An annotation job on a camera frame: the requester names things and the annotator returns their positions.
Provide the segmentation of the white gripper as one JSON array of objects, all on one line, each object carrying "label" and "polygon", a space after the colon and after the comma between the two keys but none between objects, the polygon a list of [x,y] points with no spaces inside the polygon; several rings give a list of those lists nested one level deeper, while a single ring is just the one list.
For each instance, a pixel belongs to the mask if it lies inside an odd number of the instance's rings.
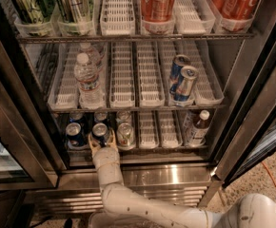
[{"label": "white gripper", "polygon": [[108,147],[103,148],[93,139],[91,133],[88,134],[89,148],[93,157],[92,161],[97,171],[99,186],[101,188],[105,188],[112,183],[124,183],[115,132],[110,129],[109,134]]}]

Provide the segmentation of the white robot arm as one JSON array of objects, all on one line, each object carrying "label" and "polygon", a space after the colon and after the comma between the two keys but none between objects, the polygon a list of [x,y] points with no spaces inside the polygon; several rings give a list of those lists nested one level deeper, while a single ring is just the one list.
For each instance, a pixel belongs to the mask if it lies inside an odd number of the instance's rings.
[{"label": "white robot arm", "polygon": [[147,199],[124,185],[116,139],[103,147],[88,135],[104,210],[113,216],[133,215],[165,228],[276,228],[276,203],[252,193],[242,196],[226,212],[213,213]]}]

